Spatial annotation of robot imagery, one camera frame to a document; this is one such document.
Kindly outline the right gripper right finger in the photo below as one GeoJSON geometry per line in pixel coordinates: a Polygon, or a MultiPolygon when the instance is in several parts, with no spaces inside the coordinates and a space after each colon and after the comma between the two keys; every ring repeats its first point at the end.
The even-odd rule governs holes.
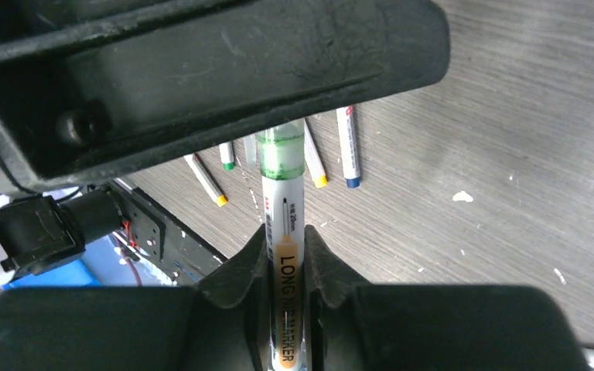
{"type": "MultiPolygon", "coordinates": [[[[0,370],[266,370],[265,232],[195,286],[0,294],[0,370]]],[[[306,228],[310,370],[586,370],[567,319],[518,285],[372,284],[306,228]]]]}

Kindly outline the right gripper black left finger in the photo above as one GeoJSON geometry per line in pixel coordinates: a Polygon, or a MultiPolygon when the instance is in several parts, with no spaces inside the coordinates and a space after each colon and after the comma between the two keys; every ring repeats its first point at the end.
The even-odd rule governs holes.
{"type": "Polygon", "coordinates": [[[438,83],[431,1],[0,1],[0,196],[438,83]]]}

